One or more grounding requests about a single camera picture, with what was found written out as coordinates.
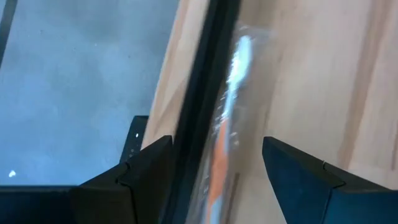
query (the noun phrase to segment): black edge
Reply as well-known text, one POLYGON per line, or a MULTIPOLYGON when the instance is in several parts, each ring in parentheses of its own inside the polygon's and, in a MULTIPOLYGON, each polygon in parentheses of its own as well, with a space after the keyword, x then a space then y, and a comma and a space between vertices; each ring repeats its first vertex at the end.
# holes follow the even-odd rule
POLYGON ((8 36, 10 34, 11 24, 14 18, 17 3, 18 0, 7 0, 2 12, 2 18, 0 22, 0 67, 4 58, 4 52, 6 51, 8 36))
POLYGON ((211 0, 174 141, 177 158, 162 223, 185 223, 216 97, 224 79, 240 0, 211 0))

